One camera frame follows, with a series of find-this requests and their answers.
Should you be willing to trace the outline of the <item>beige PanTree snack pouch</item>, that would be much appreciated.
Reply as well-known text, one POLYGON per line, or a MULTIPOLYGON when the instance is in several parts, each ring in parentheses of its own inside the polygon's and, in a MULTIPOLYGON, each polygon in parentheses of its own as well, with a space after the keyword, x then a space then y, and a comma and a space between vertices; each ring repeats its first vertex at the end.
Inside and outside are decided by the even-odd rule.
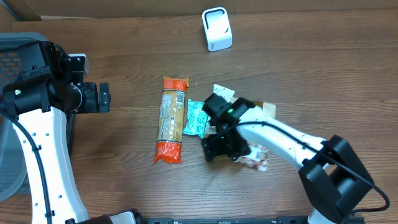
MULTIPOLYGON (((262 111, 267 116, 275 118, 276 105, 261 101, 255 101, 254 104, 261 107, 262 111)), ((248 142, 248 146, 251 153, 246 156, 239 157, 235 162, 242 163, 246 167, 258 170, 259 172, 265 172, 268 168, 269 150, 262 145, 254 144, 252 142, 248 142)))

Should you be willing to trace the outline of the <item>teal snack packet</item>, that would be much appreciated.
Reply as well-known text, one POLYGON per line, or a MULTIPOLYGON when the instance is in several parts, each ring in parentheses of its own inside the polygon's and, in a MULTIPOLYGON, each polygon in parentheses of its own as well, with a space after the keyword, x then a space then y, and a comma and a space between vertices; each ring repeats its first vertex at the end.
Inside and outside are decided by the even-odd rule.
POLYGON ((204 102, 188 100, 187 123, 183 129, 183 134, 194 136, 201 139, 205 137, 208 115, 203 111, 204 102))

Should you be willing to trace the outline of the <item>white cream tube gold cap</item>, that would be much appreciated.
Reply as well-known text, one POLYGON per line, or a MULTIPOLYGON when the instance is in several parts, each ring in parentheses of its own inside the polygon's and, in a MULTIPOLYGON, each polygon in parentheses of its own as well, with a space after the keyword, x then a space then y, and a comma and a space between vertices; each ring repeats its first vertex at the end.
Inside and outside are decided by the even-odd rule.
MULTIPOLYGON (((224 98, 227 102, 234 101, 235 91, 229 88, 223 87, 221 85, 214 84, 213 85, 213 93, 216 93, 218 96, 224 98)), ((216 127, 210 124, 211 117, 208 117, 208 122, 206 124, 205 129, 205 137, 208 137, 211 134, 216 134, 216 127)))

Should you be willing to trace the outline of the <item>orange spaghetti packet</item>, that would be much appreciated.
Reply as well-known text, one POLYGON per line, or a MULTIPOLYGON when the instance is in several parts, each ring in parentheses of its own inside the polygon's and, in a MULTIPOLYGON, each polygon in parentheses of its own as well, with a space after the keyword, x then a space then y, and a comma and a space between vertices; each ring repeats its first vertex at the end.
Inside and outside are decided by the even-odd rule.
POLYGON ((182 131, 188 87, 188 77, 164 76, 154 164, 159 160, 169 164, 182 162, 182 131))

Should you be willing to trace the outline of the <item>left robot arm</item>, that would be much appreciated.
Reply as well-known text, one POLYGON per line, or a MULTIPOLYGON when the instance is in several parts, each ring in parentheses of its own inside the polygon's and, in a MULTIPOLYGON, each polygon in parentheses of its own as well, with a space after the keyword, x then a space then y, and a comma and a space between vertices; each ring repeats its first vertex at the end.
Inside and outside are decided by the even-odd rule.
POLYGON ((22 146, 32 198, 32 223, 130 223, 133 210, 90 218, 78 193, 67 144, 67 116, 107 113, 108 83, 84 82, 87 59, 36 40, 15 48, 21 79, 8 84, 1 113, 22 146))

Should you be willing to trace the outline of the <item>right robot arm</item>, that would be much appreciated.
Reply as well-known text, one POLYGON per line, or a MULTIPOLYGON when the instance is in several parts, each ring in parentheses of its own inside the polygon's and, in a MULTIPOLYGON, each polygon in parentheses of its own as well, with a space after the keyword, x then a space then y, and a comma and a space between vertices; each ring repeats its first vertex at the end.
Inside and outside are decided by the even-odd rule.
POLYGON ((222 155, 237 160, 253 152, 250 144, 264 146, 297 169, 314 207, 309 223, 347 223, 371 189, 369 172, 348 141, 337 135, 325 140, 305 134, 244 98, 230 103, 214 93, 203 110, 216 128, 202 140, 206 160, 222 155))

